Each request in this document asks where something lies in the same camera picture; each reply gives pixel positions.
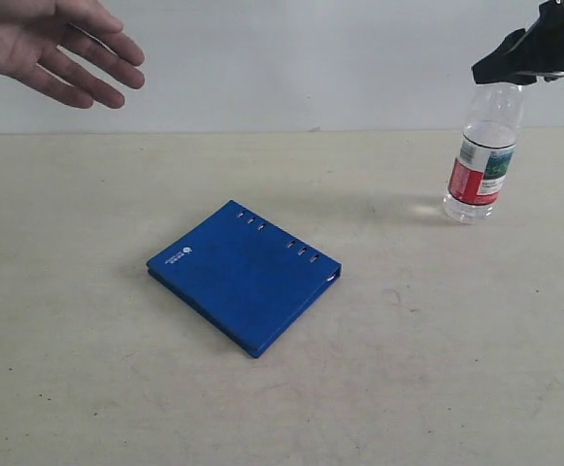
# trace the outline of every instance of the white table surface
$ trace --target white table surface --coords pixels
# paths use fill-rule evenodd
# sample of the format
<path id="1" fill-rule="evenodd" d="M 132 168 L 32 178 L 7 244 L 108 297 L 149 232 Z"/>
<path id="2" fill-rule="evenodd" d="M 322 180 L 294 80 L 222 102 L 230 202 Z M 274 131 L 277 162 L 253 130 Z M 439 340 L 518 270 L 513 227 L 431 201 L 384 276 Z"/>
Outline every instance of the white table surface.
<path id="1" fill-rule="evenodd" d="M 564 465 L 564 129 L 0 136 L 0 466 Z M 235 199 L 343 263 L 262 356 L 145 262 Z"/>

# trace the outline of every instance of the notebook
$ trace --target notebook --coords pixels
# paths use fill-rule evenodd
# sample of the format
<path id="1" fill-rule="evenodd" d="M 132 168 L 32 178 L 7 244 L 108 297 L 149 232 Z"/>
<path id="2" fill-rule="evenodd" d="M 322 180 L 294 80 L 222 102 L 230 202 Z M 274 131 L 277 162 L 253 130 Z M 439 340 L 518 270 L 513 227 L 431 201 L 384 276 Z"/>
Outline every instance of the notebook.
<path id="1" fill-rule="evenodd" d="M 147 265 L 252 357 L 278 340 L 342 271 L 336 260 L 235 201 Z"/>

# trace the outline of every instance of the bottle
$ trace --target bottle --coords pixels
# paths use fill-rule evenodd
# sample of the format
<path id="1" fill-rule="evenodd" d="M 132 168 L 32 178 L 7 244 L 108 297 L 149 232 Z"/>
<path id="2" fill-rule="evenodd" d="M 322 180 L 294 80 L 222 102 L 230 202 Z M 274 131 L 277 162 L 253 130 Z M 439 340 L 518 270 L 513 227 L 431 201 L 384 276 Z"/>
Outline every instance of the bottle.
<path id="1" fill-rule="evenodd" d="M 444 198 L 449 217 L 474 224 L 493 213 L 513 158 L 523 107 L 522 85 L 478 87 Z"/>

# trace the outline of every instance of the background wall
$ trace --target background wall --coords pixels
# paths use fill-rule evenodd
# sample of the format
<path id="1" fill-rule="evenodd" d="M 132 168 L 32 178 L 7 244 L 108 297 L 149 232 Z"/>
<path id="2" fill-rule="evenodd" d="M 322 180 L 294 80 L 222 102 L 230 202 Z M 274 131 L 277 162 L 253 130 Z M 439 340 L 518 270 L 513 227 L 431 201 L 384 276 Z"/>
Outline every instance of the background wall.
<path id="1" fill-rule="evenodd" d="M 0 78 L 0 132 L 458 128 L 471 65 L 540 2 L 106 0 L 145 89 L 83 112 Z M 564 125 L 564 81 L 530 90 L 526 123 Z"/>

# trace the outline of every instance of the hand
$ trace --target hand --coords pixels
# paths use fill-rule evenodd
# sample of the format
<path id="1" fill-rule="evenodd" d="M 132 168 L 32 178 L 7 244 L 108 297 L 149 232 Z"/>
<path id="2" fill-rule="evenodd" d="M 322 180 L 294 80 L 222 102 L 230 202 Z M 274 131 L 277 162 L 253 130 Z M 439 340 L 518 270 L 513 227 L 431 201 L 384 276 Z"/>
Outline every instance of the hand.
<path id="1" fill-rule="evenodd" d="M 0 74 L 71 107 L 120 108 L 124 96 L 61 49 L 138 89 L 144 54 L 122 29 L 98 0 L 0 0 Z"/>

